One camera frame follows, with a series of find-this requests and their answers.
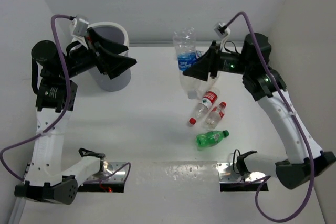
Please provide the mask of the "large clear blue-label bottle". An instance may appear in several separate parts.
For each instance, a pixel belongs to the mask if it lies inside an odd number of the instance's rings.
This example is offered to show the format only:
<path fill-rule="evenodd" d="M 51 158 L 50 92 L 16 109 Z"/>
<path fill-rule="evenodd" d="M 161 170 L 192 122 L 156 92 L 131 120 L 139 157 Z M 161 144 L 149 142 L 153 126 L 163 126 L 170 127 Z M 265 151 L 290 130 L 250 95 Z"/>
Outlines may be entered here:
<path fill-rule="evenodd" d="M 216 83 L 218 78 L 212 79 L 209 77 L 207 81 L 201 81 L 183 75 L 183 71 L 196 63 L 197 59 L 203 54 L 203 52 L 196 50 L 196 32 L 194 28 L 176 30 L 173 34 L 173 44 L 176 51 L 182 89 L 189 99 L 201 99 L 205 92 Z"/>

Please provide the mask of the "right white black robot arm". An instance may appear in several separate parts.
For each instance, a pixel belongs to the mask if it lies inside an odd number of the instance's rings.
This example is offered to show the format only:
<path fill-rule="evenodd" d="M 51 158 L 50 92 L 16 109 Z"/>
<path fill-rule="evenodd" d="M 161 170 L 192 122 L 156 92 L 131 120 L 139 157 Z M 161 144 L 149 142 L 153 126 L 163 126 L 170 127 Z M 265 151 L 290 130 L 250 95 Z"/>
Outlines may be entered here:
<path fill-rule="evenodd" d="M 243 76 L 243 85 L 265 111 L 274 125 L 286 151 L 286 157 L 271 157 L 249 151 L 237 157 L 236 167 L 241 175 L 262 172 L 276 177 L 288 189 L 309 181 L 311 165 L 319 176 L 335 163 L 332 151 L 324 151 L 303 125 L 293 108 L 285 82 L 273 68 L 268 69 L 275 78 L 275 88 L 257 55 L 251 34 L 245 37 L 240 53 L 222 52 L 219 44 L 212 42 L 209 49 L 183 75 L 206 81 L 219 71 Z"/>

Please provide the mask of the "small clear red-label bottle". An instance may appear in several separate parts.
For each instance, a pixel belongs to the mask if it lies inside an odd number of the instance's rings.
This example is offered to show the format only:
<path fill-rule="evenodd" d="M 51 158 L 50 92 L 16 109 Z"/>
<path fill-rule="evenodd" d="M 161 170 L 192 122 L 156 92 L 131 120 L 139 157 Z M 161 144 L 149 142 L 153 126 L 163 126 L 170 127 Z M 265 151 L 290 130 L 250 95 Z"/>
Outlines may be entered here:
<path fill-rule="evenodd" d="M 218 106 L 214 107 L 205 119 L 205 127 L 208 129 L 214 129 L 215 127 L 217 127 L 217 125 L 225 115 L 225 109 L 225 102 L 221 102 Z"/>

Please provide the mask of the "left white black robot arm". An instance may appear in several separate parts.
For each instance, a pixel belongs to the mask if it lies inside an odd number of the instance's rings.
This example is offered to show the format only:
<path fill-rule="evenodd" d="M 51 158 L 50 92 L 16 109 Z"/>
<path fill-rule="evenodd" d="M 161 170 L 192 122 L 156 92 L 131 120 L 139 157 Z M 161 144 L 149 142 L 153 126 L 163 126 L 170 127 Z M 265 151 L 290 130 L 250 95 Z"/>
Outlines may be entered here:
<path fill-rule="evenodd" d="M 128 35 L 120 28 L 91 27 L 83 43 L 74 41 L 66 48 L 67 76 L 72 78 L 97 68 L 114 79 L 136 64 L 127 55 L 128 46 Z M 30 201 L 69 205 L 80 185 L 91 175 L 103 172 L 105 155 L 80 148 L 80 161 L 67 170 L 61 169 L 64 134 L 78 87 L 65 80 L 54 42 L 38 42 L 31 50 L 31 58 L 42 67 L 40 84 L 34 88 L 38 139 L 26 177 L 15 187 L 14 194 Z"/>

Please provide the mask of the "green plastic bottle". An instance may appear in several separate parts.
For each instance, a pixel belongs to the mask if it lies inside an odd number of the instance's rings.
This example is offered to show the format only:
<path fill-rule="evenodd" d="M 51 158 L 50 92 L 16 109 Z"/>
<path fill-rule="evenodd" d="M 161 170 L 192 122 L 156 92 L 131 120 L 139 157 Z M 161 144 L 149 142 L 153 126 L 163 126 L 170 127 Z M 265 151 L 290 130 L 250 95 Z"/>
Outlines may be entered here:
<path fill-rule="evenodd" d="M 204 149 L 219 144 L 223 139 L 229 136 L 228 130 L 210 131 L 196 136 L 197 147 Z"/>

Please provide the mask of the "clear bottle red-white label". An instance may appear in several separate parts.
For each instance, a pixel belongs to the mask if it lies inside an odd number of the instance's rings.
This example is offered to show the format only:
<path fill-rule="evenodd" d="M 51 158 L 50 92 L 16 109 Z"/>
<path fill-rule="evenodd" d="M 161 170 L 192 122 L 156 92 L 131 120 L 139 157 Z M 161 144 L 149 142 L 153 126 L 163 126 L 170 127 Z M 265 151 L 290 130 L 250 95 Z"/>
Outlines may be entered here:
<path fill-rule="evenodd" d="M 195 125 L 198 121 L 203 119 L 208 114 L 219 95 L 220 90 L 217 87 L 211 87 L 208 91 L 206 91 L 193 110 L 191 118 L 189 119 L 189 124 Z"/>

